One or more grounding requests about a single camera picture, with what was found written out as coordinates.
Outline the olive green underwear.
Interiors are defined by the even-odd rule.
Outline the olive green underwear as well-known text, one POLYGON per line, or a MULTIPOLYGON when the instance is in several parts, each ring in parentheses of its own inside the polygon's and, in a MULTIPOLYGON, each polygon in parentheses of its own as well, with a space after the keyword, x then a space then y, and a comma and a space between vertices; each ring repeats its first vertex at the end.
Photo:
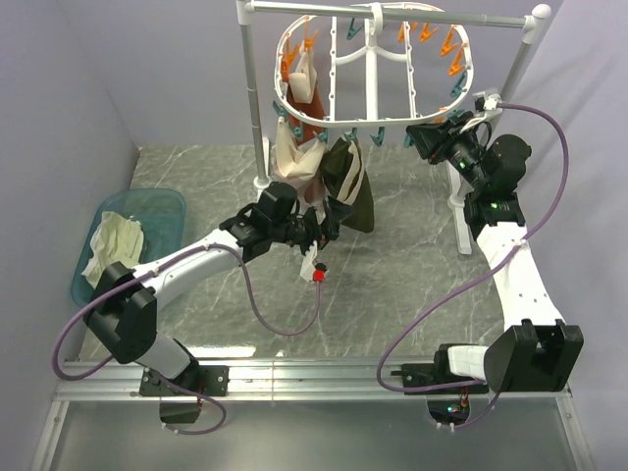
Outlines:
POLYGON ((351 207, 341 223, 364 234, 373 232, 374 198, 359 142, 339 138, 324 154, 320 170, 328 194, 351 207))

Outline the white oval clip hanger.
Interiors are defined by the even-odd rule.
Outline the white oval clip hanger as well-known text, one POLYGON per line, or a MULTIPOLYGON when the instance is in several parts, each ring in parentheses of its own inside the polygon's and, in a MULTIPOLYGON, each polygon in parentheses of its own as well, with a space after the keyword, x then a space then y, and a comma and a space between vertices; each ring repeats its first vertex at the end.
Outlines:
POLYGON ((431 122, 440 122, 443 116, 462 103, 470 91, 474 80, 472 51, 469 37, 461 20, 455 20, 445 11, 428 4, 418 2, 392 2, 359 4, 350 8, 332 8, 305 4, 287 4, 286 9, 295 10, 301 16, 295 20, 283 33, 277 46, 277 60, 275 65, 275 92, 277 100, 273 108, 279 117, 287 123, 296 119, 300 124, 316 128, 385 128, 388 125, 417 125, 431 122), (318 17, 329 17, 330 26, 330 92, 328 93, 329 113, 317 118, 298 109, 298 104, 311 104, 315 100, 318 73, 314 66, 313 48, 317 36, 306 34, 303 40, 290 47, 289 43, 295 31, 302 29, 309 31, 309 24, 318 17), (347 17, 352 20, 361 17, 363 27, 351 28, 347 37, 352 38, 358 32, 364 33, 364 45, 341 56, 338 53, 338 18, 347 17), (423 28, 419 40, 429 39, 436 28, 430 24, 444 24, 449 26, 445 42, 441 47, 444 57, 454 53, 455 57, 448 69, 451 77, 457 77, 458 82, 452 94, 453 101, 439 110, 423 115, 417 108, 417 90, 414 84, 415 67, 412 59, 413 46, 410 42, 410 32, 414 26, 423 21, 423 28), (379 115, 379 76, 378 60, 401 63, 405 66, 409 115, 404 118, 390 118, 379 115), (351 120, 337 118, 337 78, 338 67, 351 64, 359 59, 365 60, 365 105, 366 116, 351 120))

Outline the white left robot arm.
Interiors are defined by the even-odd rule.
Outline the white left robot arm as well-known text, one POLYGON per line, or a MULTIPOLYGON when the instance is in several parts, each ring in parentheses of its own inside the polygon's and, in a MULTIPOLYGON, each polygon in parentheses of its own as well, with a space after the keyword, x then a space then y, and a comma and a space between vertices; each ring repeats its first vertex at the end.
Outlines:
POLYGON ((320 285, 325 268, 314 262, 317 252, 338 238, 340 223, 351 213, 350 198, 330 195, 320 209, 302 210, 294 187, 273 182, 203 239, 134 268, 111 264, 83 321, 119 363, 134 362, 160 374, 173 393, 197 391, 202 384, 198 361, 178 340, 159 333, 160 310, 212 276, 244 269, 275 243, 298 247, 305 278, 320 285))

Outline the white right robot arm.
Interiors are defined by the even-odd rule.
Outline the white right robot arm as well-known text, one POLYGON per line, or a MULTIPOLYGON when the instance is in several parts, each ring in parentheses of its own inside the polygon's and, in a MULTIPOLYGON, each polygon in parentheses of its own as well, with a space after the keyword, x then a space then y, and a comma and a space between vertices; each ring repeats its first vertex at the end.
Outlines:
POLYGON ((485 146, 477 127, 463 115, 406 129, 422 159, 432 165, 448 162, 471 185, 464 220, 493 270, 503 314, 504 331, 490 346, 442 345, 433 381, 447 393, 466 379, 482 381, 495 393, 559 392, 584 336, 579 327, 566 324, 554 306, 528 244, 516 188, 532 149, 514 134, 503 134, 485 146))

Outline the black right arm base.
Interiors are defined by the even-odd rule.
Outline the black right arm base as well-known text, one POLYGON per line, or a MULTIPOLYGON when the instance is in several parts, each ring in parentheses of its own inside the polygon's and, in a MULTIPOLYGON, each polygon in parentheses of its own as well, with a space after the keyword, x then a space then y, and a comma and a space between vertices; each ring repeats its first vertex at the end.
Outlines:
MULTIPOLYGON (((404 363, 399 369, 392 371, 392 376, 399 377, 405 388, 425 388, 471 381, 471 378, 451 375, 445 367, 437 367, 434 363, 404 363)), ((425 392, 428 397, 429 415, 438 427, 447 426, 454 430, 470 419, 471 395, 489 391, 486 385, 480 384, 425 392)))

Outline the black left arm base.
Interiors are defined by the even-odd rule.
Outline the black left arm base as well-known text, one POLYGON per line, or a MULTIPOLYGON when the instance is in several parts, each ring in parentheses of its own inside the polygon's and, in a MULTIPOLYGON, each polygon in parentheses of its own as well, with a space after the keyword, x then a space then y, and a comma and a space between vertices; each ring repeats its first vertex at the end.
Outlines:
POLYGON ((166 425, 193 425, 200 418, 203 395, 212 398, 227 395, 229 374, 226 365, 190 365, 171 380, 173 388, 156 371, 146 369, 138 395, 167 399, 159 405, 160 420, 166 425))

